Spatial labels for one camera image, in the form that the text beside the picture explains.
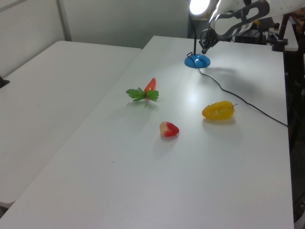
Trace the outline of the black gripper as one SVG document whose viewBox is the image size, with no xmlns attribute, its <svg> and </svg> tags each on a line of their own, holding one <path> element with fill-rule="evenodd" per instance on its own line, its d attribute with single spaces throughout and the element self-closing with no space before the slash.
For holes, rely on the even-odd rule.
<svg viewBox="0 0 305 229">
<path fill-rule="evenodd" d="M 208 50 L 210 50 L 213 46 L 215 46 L 218 42 L 217 34 L 214 29 L 208 28 L 204 29 L 201 33 L 201 46 L 202 53 L 206 54 Z"/>
</svg>

